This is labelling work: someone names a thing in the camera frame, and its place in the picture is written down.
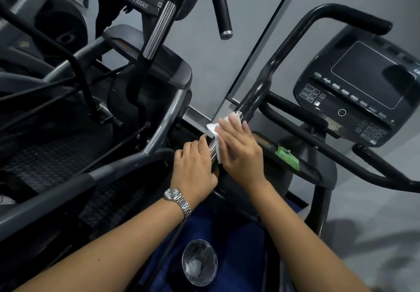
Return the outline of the black elliptical machine body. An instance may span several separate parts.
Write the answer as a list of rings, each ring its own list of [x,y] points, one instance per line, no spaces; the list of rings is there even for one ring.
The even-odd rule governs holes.
[[[337,183],[336,164],[314,147],[293,135],[286,134],[281,138],[280,143],[277,143],[257,131],[253,131],[252,134],[263,150],[265,176],[278,194],[286,198],[294,176],[315,186],[305,223],[318,237],[321,237],[323,225],[328,216],[332,190]],[[290,150],[299,159],[299,172],[276,156],[278,145]],[[224,173],[222,167],[219,172],[218,185],[210,195],[211,204],[214,207],[230,209],[246,221],[253,222],[264,229],[265,227],[245,190],[227,173]]]

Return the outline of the person's right hand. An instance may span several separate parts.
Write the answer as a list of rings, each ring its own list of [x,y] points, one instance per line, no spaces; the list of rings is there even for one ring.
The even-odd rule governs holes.
[[[242,144],[242,123],[240,124],[240,142],[230,134],[228,120],[218,119],[219,151],[221,164],[228,174],[251,194],[266,188],[269,182],[264,174],[263,151],[253,136],[253,145]]]

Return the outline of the black chrome moving handlebar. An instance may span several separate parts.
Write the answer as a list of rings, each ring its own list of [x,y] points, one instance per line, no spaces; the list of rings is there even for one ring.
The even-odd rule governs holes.
[[[375,35],[386,35],[393,27],[393,23],[376,17],[372,14],[360,11],[358,9],[338,4],[326,3],[311,9],[293,28],[291,33],[282,42],[273,56],[265,64],[260,71],[254,85],[249,89],[248,93],[234,110],[237,114],[242,115],[242,119],[249,120],[255,111],[263,104],[268,103],[272,76],[279,65],[284,61],[286,56],[292,51],[296,44],[301,40],[307,30],[318,20],[323,18],[333,19],[359,29],[363,29]],[[332,147],[322,141],[315,141],[315,137],[310,137],[309,133],[303,129],[298,128],[297,125],[285,124],[286,130],[292,135],[299,137],[304,142],[309,143],[313,147],[318,147],[318,150],[335,163],[339,164],[354,175],[362,178],[370,174],[366,169],[350,160],[344,155],[334,150]]]

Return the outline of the blue trousers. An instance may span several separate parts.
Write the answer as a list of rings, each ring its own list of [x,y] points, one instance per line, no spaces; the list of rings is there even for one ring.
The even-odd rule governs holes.
[[[225,207],[212,209],[208,203],[196,208],[176,234],[172,230],[144,266],[135,292],[268,292],[265,231]],[[218,258],[215,279],[206,287],[171,282],[171,263],[194,240],[204,240]]]

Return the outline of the black fixed handlebar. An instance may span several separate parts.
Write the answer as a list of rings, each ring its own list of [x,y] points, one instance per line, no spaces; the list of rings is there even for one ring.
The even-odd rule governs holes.
[[[420,194],[420,181],[409,179],[402,172],[383,160],[379,155],[370,150],[368,147],[363,146],[360,143],[356,143],[352,147],[352,151],[363,161],[381,173],[382,176],[371,173],[367,169],[362,168],[353,160],[339,153],[331,146],[328,146],[324,141],[314,137],[303,128],[284,118],[282,115],[274,111],[269,105],[273,105],[277,109],[280,109],[287,114],[301,120],[302,122],[308,124],[310,127],[315,128],[316,131],[326,132],[328,127],[328,122],[326,120],[271,91],[269,91],[269,93],[261,101],[261,104],[258,107],[266,118],[279,125],[287,132],[291,133],[291,135],[316,148],[323,155],[331,159],[333,162],[339,164],[347,171],[353,173],[357,177],[370,184],[383,188]]]

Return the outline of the person's left forearm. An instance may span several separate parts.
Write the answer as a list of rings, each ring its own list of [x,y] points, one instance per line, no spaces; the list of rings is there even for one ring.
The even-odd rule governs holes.
[[[123,292],[183,220],[183,210],[176,202],[160,199],[13,292]]]

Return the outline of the white wipe cloth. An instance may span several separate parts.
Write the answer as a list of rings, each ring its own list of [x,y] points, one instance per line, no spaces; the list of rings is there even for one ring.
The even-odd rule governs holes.
[[[228,114],[224,119],[228,120],[229,116],[232,116],[239,124],[242,123],[243,119],[243,113],[240,111],[234,111]],[[219,151],[219,142],[218,142],[218,133],[216,132],[216,127],[219,127],[220,125],[218,123],[211,123],[207,125],[207,129],[210,131],[210,133],[213,134],[213,138],[209,143],[209,150],[210,150],[210,156],[212,160],[212,164],[220,164],[220,151]]]

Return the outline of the grey machine side rail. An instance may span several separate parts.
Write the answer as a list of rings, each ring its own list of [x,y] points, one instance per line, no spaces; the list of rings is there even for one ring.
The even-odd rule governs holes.
[[[15,205],[0,215],[0,242],[31,225],[43,216],[66,204],[97,185],[105,186],[149,163],[167,160],[173,162],[174,151],[160,148],[153,153],[144,151],[124,157],[92,172],[60,184],[24,203]]]

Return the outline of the person's right forearm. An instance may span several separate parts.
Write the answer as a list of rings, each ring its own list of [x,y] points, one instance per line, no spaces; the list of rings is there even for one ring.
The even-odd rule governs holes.
[[[267,180],[248,187],[247,193],[297,292],[371,292]]]

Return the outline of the green tape piece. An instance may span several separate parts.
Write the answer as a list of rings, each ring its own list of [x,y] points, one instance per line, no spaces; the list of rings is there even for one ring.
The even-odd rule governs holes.
[[[290,150],[287,150],[285,147],[278,145],[277,151],[275,152],[276,156],[279,157],[283,162],[288,164],[292,169],[299,172],[300,171],[300,162],[297,157],[295,157]]]

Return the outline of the black machine console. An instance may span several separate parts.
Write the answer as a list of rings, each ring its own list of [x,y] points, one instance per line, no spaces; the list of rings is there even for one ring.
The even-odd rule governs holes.
[[[348,25],[307,65],[293,95],[331,136],[378,148],[420,105],[420,59]]]

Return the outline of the person's left hand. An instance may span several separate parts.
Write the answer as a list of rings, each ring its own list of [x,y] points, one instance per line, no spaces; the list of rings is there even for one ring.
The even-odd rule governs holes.
[[[174,157],[171,189],[179,189],[191,210],[204,201],[218,183],[212,172],[212,160],[206,135],[199,140],[186,142]]]

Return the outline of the silver metal wristwatch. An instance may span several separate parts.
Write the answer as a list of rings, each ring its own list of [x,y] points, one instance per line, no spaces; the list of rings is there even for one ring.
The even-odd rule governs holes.
[[[190,205],[178,188],[169,188],[165,190],[164,199],[175,202],[179,205],[184,215],[184,219],[182,222],[185,222],[191,215],[192,210],[190,208]]]

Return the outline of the large wall mirror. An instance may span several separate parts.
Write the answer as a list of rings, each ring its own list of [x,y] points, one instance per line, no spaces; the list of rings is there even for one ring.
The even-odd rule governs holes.
[[[222,106],[257,42],[289,0],[97,0],[97,38],[71,52],[0,2],[9,24],[42,42],[62,61],[40,77],[0,72],[0,110],[46,99],[16,126],[62,100],[80,100],[97,124],[157,130],[197,113],[208,124]]]

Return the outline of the black mesh waste bin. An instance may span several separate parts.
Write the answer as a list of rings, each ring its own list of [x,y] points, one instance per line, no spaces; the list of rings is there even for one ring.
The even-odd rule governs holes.
[[[190,279],[186,276],[186,262],[192,258],[202,261],[202,272],[198,279]],[[182,253],[182,269],[187,282],[195,287],[205,287],[215,278],[218,270],[218,258],[214,248],[205,240],[193,240]]]

